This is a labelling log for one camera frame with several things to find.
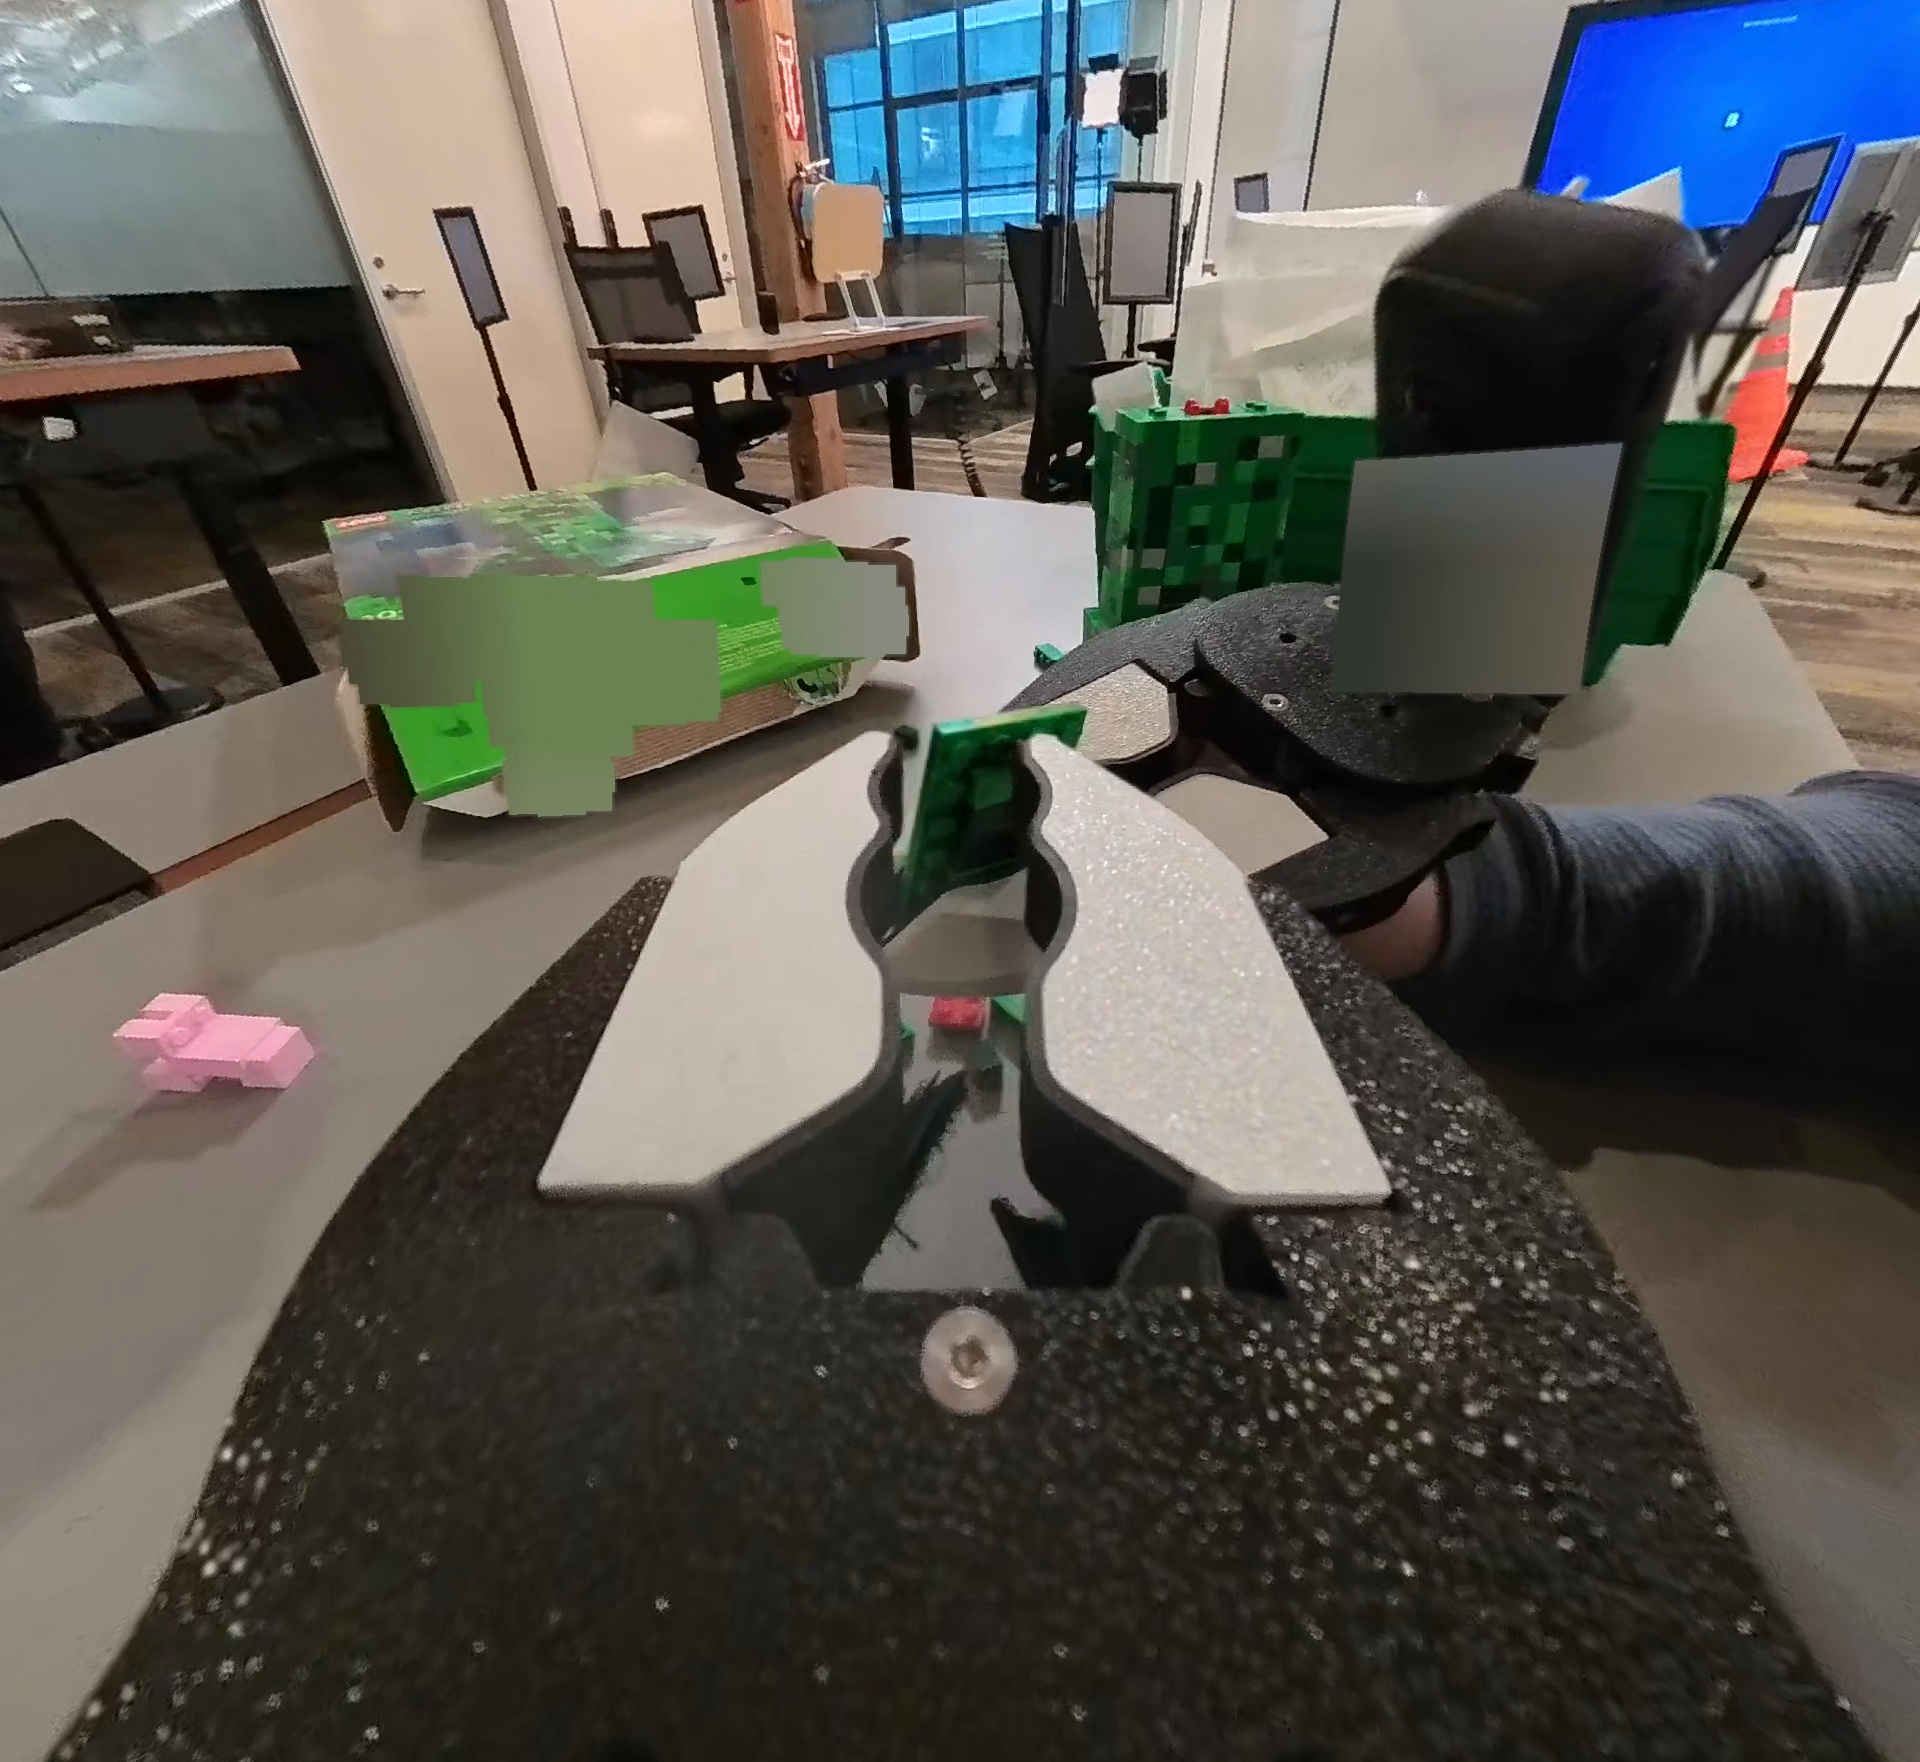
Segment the tablet on floor stand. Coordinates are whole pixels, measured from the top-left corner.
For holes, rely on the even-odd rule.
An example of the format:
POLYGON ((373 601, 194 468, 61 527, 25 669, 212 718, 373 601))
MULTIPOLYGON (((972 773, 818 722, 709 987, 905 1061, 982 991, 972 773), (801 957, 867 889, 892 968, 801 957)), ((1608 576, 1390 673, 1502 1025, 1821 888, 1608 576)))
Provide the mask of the tablet on floor stand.
POLYGON ((498 407, 506 428, 520 471, 522 486, 529 495, 532 495, 541 485, 522 437, 504 370, 492 343, 492 332, 508 320, 508 308, 492 269, 492 257, 485 243, 478 215, 469 205, 438 208, 433 211, 433 224, 459 287, 469 320, 478 335, 492 380, 495 405, 498 407))

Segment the wooden pillar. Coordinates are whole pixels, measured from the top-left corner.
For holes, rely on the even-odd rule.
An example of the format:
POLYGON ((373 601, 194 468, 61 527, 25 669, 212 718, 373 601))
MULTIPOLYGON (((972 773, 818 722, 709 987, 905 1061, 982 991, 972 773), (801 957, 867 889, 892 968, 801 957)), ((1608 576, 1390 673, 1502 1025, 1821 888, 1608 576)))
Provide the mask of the wooden pillar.
POLYGON ((792 190, 810 162, 792 0, 724 0, 750 185, 757 304, 792 335, 827 312, 799 238, 792 190))

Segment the black flat box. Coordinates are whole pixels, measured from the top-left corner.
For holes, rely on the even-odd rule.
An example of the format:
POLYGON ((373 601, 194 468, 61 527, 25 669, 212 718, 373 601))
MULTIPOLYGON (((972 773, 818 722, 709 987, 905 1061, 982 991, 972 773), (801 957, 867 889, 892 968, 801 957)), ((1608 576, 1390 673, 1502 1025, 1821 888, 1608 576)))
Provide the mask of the black flat box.
POLYGON ((113 300, 14 299, 0 302, 2 365, 123 356, 132 339, 113 300))

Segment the green toy box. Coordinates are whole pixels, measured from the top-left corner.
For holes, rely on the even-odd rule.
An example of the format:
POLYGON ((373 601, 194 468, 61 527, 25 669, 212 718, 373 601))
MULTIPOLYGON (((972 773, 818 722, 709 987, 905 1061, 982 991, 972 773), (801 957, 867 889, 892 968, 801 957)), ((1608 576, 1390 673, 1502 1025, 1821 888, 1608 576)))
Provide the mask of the green toy box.
POLYGON ((903 538, 848 546, 690 482, 324 525, 342 712, 391 829, 416 806, 581 816, 615 788, 920 656, 903 538))

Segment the orange traffic cone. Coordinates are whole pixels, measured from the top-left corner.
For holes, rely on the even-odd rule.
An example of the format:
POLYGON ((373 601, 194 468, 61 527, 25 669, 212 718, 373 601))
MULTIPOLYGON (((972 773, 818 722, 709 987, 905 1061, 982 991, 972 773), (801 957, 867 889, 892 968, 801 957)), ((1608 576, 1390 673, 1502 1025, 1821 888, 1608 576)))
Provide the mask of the orange traffic cone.
POLYGON ((1772 311, 1755 341, 1741 383, 1725 405, 1725 419, 1735 428, 1736 442, 1728 468, 1728 485, 1750 485, 1761 476, 1761 458, 1781 437, 1789 411, 1789 353, 1793 287, 1782 287, 1772 311))

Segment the person's right forearm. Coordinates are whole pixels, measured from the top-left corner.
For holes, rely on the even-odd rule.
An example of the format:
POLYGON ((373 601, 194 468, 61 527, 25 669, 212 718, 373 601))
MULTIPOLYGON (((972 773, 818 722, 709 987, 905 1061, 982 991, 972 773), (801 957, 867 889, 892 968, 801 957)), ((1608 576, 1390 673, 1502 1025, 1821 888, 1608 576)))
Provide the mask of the person's right forearm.
POLYGON ((1501 797, 1381 967, 1436 1033, 1736 1054, 1916 1097, 1919 781, 1565 806, 1501 797))

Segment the black music stand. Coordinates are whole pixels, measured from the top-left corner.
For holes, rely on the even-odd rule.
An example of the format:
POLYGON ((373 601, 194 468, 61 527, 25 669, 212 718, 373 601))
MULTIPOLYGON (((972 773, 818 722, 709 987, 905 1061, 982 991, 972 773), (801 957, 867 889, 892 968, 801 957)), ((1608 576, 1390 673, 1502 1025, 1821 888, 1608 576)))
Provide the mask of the black music stand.
POLYGON ((1788 431, 1821 381, 1836 337, 1864 287, 1891 285, 1903 274, 1919 228, 1919 138, 1861 143, 1818 224, 1800 292, 1838 291, 1833 311, 1797 380, 1788 431))

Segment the white plastic bag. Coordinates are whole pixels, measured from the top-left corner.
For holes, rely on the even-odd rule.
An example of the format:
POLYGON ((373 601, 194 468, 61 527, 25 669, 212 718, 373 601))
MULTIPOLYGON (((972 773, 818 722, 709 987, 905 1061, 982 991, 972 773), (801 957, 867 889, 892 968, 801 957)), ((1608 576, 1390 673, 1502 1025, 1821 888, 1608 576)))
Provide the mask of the white plastic bag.
POLYGON ((1218 265, 1189 288, 1165 401, 1374 416, 1386 288, 1399 299, 1402 279, 1434 279, 1445 318, 1478 299, 1517 311, 1523 330, 1597 315, 1628 274, 1626 247, 1658 221, 1692 241, 1686 212, 1685 173, 1669 167, 1608 196, 1575 176, 1452 211, 1237 215, 1218 265))

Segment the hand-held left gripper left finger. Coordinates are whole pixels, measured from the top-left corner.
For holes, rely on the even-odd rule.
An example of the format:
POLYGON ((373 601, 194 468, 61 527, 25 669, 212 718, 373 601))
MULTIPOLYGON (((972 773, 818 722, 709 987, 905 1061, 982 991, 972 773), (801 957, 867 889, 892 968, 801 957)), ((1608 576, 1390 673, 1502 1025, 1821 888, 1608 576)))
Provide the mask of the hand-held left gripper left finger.
POLYGON ((867 733, 678 868, 538 1173, 546 1200, 716 1203, 900 1103, 900 743, 867 733))

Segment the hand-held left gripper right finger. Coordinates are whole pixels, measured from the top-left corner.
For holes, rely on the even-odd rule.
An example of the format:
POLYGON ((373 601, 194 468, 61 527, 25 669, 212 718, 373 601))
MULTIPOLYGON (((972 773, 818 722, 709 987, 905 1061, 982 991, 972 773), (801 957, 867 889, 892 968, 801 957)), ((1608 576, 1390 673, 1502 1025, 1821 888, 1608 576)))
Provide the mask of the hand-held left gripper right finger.
POLYGON ((1024 1093, 1201 1211, 1375 1207, 1390 1184, 1241 869, 1057 740, 1023 744, 1061 910, 1024 1093))

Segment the brown desk dark frame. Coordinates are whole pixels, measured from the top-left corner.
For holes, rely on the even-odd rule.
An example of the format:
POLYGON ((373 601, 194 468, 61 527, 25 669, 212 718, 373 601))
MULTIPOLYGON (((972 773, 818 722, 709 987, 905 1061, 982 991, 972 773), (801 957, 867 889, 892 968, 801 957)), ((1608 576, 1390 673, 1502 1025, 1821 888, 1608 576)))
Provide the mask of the brown desk dark frame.
POLYGON ((118 471, 164 476, 179 499, 281 685, 319 676, 319 660, 277 574, 242 525, 231 485, 240 476, 209 418, 209 401, 248 381, 292 377, 285 346, 143 346, 31 359, 40 343, 27 304, 5 304, 5 500, 14 503, 134 681, 109 712, 66 715, 40 678, 16 598, 5 592, 5 779, 43 773, 79 754, 138 743, 218 712, 209 690, 165 681, 132 640, 86 553, 51 503, 55 481, 118 471))

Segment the beige door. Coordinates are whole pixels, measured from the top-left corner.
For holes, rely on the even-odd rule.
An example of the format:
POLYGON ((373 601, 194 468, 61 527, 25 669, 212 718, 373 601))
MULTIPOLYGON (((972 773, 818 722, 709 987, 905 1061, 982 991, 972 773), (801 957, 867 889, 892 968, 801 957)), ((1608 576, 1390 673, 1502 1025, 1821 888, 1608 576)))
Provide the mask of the beige door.
POLYGON ((373 316, 447 496, 522 489, 433 224, 478 215, 508 320, 492 343, 541 489, 590 479, 601 434, 495 0, 257 0, 373 316))

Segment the blue-screen wall monitor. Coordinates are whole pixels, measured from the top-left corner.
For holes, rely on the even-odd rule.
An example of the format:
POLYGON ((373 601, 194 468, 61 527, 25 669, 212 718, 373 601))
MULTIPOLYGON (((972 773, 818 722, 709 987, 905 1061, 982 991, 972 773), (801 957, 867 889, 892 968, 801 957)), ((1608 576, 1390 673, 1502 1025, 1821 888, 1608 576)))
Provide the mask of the blue-screen wall monitor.
POLYGON ((1678 173, 1696 231, 1739 228, 1782 157, 1919 133, 1919 0, 1606 0, 1569 10, 1520 183, 1590 198, 1678 173))

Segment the green studded brick plate assembly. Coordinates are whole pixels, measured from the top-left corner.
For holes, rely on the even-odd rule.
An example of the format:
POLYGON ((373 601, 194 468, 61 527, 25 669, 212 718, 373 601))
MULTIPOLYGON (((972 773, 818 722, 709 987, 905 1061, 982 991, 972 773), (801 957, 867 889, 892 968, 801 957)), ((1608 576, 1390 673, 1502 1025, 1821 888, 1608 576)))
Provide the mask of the green studded brick plate assembly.
POLYGON ((1020 872, 1037 808, 1023 748, 1039 740, 1078 748, 1085 727, 1085 704, 1061 700, 932 728, 900 844, 892 934, 958 888, 1020 872))

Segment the large green pixel brick model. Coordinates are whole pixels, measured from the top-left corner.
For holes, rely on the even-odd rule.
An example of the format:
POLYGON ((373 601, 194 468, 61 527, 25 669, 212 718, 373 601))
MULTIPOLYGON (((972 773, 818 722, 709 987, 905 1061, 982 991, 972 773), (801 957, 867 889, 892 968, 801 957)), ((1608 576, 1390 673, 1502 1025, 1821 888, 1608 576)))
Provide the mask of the large green pixel brick model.
MULTIPOLYGON (((1669 645, 1712 562, 1736 428, 1655 435, 1583 681, 1626 645, 1669 645)), ((1277 583, 1339 583, 1356 463, 1380 454, 1367 414, 1260 401, 1131 405, 1092 429, 1098 604, 1085 633, 1277 583)))

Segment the grey desk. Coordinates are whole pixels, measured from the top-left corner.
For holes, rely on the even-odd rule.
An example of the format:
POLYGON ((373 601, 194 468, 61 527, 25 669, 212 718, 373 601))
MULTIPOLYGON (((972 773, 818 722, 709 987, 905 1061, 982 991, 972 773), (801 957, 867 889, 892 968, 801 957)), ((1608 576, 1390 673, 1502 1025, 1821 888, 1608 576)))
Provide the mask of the grey desk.
MULTIPOLYGON (((922 656, 843 710, 637 782, 618 815, 391 832, 329 685, 5 792, 183 888, 5 974, 5 1759, 39 1759, 132 1632, 244 1368, 351 1181, 514 993, 635 882, 862 728, 1012 695, 1092 600, 1084 508, 852 489, 790 520, 903 536, 922 656), (287 1089, 149 1090, 112 1033, 160 995, 300 1029, 287 1089)), ((1811 1652, 1916 1759, 1916 1114, 1816 1078, 1579 1087, 1498 1064, 1692 1399, 1811 1652)))

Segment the pink brick pig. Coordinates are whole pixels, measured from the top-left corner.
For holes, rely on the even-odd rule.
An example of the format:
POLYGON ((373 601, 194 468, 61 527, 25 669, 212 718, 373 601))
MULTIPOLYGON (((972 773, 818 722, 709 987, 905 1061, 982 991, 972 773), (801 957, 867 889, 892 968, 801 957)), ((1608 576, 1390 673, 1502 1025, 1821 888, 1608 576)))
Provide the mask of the pink brick pig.
POLYGON ((306 1035, 271 1014, 221 1013, 203 996, 160 995, 112 1033, 141 1083, 161 1096, 197 1096, 212 1083, 287 1089, 316 1058, 306 1035))

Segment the person's right hand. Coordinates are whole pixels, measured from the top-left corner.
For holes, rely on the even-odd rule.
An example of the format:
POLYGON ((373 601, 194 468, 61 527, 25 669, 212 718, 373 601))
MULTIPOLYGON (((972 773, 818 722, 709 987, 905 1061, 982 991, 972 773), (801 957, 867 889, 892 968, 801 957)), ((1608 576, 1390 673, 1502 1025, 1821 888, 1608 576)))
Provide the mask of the person's right hand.
POLYGON ((1448 940, 1448 888, 1442 872, 1424 878, 1403 904, 1378 924, 1338 935, 1338 944, 1381 982, 1426 974, 1448 940))

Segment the wooden desk with black legs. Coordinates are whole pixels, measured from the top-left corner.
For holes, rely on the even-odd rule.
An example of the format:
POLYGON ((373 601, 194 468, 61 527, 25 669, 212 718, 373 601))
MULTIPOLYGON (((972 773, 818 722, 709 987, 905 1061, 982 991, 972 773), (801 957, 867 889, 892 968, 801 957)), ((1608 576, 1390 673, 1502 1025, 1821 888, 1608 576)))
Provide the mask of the wooden desk with black legs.
POLYGON ((733 328, 673 341, 621 341, 592 350, 615 377, 645 372, 690 393, 694 440, 709 491, 727 500, 761 507, 745 489, 736 452, 727 437, 715 393, 723 377, 758 376, 775 401, 788 411, 850 387, 884 390, 892 486, 916 491, 913 418, 910 380, 922 372, 963 359, 974 335, 986 335, 992 322, 982 315, 933 315, 855 320, 788 320, 780 330, 733 328))

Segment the light panel on stand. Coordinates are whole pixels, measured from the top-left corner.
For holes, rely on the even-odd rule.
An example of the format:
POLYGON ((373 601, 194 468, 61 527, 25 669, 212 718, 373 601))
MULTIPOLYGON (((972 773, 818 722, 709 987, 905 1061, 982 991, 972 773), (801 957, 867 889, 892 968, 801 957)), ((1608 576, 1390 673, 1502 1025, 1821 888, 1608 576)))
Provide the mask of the light panel on stand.
POLYGON ((1183 199, 1175 182, 1118 182, 1101 217, 1099 295, 1126 312, 1126 358, 1139 358, 1139 312, 1177 302, 1183 199))

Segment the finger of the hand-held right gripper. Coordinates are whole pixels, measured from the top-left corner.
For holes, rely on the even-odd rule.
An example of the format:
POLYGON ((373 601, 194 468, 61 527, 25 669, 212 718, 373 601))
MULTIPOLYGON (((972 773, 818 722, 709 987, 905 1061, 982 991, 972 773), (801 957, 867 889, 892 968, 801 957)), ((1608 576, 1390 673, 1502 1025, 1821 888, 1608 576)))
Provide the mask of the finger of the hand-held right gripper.
POLYGON ((1181 773, 1162 782, 1153 798, 1248 880, 1330 841, 1291 797, 1216 770, 1181 773))
POLYGON ((1177 691, 1146 667, 1111 669, 1080 690, 1080 752, 1092 763, 1149 763, 1177 748, 1177 691))

